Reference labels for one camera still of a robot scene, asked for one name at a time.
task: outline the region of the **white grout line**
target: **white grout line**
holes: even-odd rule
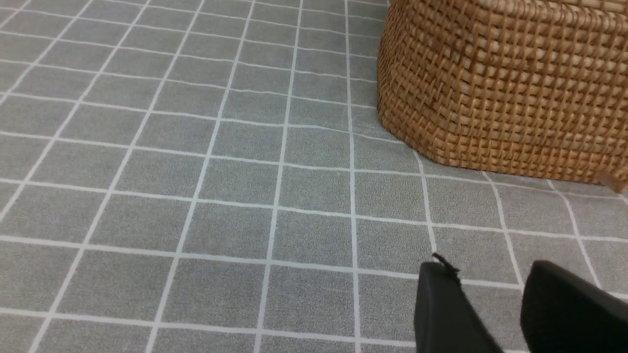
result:
[[[556,192],[558,194],[558,196],[560,196],[563,199],[563,201],[565,201],[565,206],[567,206],[567,211],[569,212],[569,217],[571,219],[571,224],[573,226],[573,233],[574,233],[574,235],[576,235],[576,240],[578,241],[578,246],[580,247],[580,251],[582,252],[582,256],[585,258],[585,262],[587,263],[587,267],[589,268],[589,272],[591,272],[591,276],[593,277],[593,282],[595,283],[597,288],[601,288],[602,284],[600,283],[600,280],[597,278],[597,274],[595,274],[595,270],[593,269],[593,265],[591,265],[591,259],[589,258],[588,254],[587,254],[587,250],[585,249],[584,242],[582,241],[582,238],[580,237],[580,231],[578,230],[578,223],[576,222],[576,216],[573,213],[573,209],[571,208],[571,204],[569,203],[569,200],[567,199],[566,196],[563,195],[563,193],[561,193],[560,191],[558,191],[556,189],[556,187],[551,182],[551,180],[548,180],[548,184],[549,184],[549,187],[551,187],[552,190],[554,190],[554,192]]]
[[[521,277],[521,272],[519,270],[519,265],[517,264],[517,259],[514,255],[514,249],[512,248],[512,239],[510,234],[508,233],[508,227],[506,226],[506,217],[504,216],[504,208],[502,204],[502,199],[499,196],[499,191],[497,190],[497,186],[493,183],[493,180],[489,177],[489,175],[483,171],[482,174],[489,181],[490,186],[493,188],[493,192],[495,193],[495,199],[497,200],[497,211],[499,212],[499,222],[502,225],[502,232],[504,233],[504,238],[506,238],[506,245],[508,246],[508,253],[510,254],[512,267],[514,268],[514,273],[517,276],[517,282],[519,286],[521,286],[521,291],[523,291],[524,281]]]
[[[268,248],[266,249],[266,265],[264,267],[264,279],[262,280],[262,293],[259,299],[259,311],[257,315],[257,334],[253,353],[259,353],[262,346],[262,330],[264,329],[264,318],[266,317],[266,303],[268,302],[268,287],[270,285],[271,263],[273,260],[274,238],[277,231],[277,217],[279,213],[279,198],[281,195],[281,181],[283,177],[284,160],[286,157],[286,145],[288,144],[288,123],[290,120],[290,109],[292,105],[292,90],[295,82],[296,58],[299,45],[299,34],[301,25],[301,14],[303,0],[300,0],[299,10],[296,18],[295,48],[292,52],[292,66],[290,68],[290,81],[288,83],[288,99],[286,101],[286,111],[283,118],[283,128],[281,135],[281,152],[279,154],[279,165],[277,168],[277,180],[273,200],[273,214],[271,216],[271,228],[268,234]]]

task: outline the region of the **woven rattan basket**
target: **woven rattan basket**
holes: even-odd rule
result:
[[[444,165],[620,191],[627,2],[392,0],[377,61],[382,125]]]

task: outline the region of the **gray tile floor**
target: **gray tile floor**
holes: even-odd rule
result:
[[[377,123],[385,0],[0,0],[2,352],[412,352],[438,250],[525,351],[535,259],[628,299],[628,205]]]

